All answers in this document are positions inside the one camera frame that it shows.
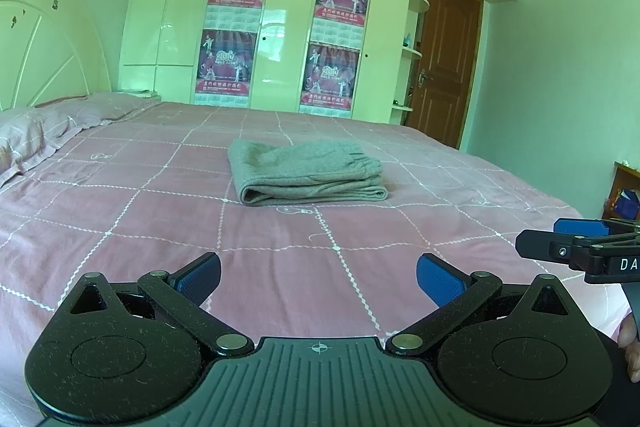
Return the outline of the person's right hand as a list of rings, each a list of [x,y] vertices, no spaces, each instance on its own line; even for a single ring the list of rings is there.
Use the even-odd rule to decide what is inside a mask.
[[[634,384],[638,383],[640,381],[640,343],[637,324],[631,313],[620,323],[617,344],[624,350],[630,380]]]

